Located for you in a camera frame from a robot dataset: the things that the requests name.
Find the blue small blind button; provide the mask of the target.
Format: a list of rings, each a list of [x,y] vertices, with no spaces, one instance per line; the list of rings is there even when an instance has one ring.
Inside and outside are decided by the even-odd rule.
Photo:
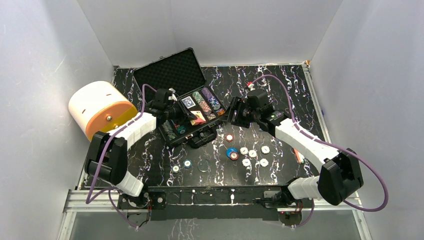
[[[230,147],[230,148],[228,148],[228,149],[226,150],[226,155],[227,155],[227,157],[228,157],[228,158],[230,158],[232,153],[237,153],[237,152],[238,152],[238,151],[237,151],[237,149],[236,149],[236,148],[234,148],[234,147]]]

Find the red poker chip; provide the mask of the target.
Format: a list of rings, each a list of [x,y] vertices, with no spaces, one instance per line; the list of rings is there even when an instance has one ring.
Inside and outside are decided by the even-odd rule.
[[[232,152],[229,154],[229,158],[230,158],[232,161],[236,161],[236,160],[239,158],[239,155],[238,155],[238,153],[237,153],[236,151],[232,151]]]
[[[227,141],[227,142],[232,142],[233,140],[234,140],[234,136],[232,135],[232,134],[227,134],[226,136],[225,136],[225,140]]]

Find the red card deck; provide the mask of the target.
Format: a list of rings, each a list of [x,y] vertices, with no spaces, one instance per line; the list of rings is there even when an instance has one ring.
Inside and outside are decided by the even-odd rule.
[[[195,116],[194,119],[190,120],[192,126],[202,125],[207,122],[201,111],[195,110],[191,111],[191,113]]]

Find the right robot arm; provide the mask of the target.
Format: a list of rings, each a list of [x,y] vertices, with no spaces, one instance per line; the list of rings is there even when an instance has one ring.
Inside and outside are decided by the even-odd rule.
[[[249,128],[251,123],[303,155],[319,170],[319,175],[295,178],[281,188],[282,202],[295,207],[302,199],[323,199],[337,206],[363,185],[359,161],[345,150],[320,143],[295,123],[283,110],[276,110],[261,89],[246,98],[234,97],[225,113],[227,122]]]

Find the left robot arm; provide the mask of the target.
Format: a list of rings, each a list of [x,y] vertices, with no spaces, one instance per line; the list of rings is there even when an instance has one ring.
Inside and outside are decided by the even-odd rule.
[[[135,207],[144,208],[149,203],[149,194],[143,191],[143,182],[128,171],[127,152],[144,135],[166,122],[171,127],[203,123],[194,107],[193,99],[180,100],[172,88],[156,90],[154,99],[145,101],[134,117],[109,131],[100,130],[93,135],[84,163],[85,173],[130,196]]]

